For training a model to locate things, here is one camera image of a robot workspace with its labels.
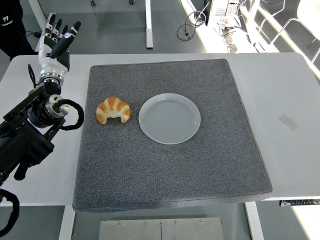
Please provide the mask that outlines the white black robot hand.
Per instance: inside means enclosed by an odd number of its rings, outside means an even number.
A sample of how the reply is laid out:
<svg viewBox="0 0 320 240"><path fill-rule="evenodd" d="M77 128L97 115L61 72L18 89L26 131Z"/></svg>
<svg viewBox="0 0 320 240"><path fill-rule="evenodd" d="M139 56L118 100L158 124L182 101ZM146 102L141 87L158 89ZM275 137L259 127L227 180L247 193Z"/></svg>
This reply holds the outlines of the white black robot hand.
<svg viewBox="0 0 320 240"><path fill-rule="evenodd" d="M57 22L53 13L47 20L42 37L40 38L38 61L41 74L54 73L62 76L70 70L69 47L76 38L81 27L77 21L71 27L67 25L61 29L62 19Z"/></svg>

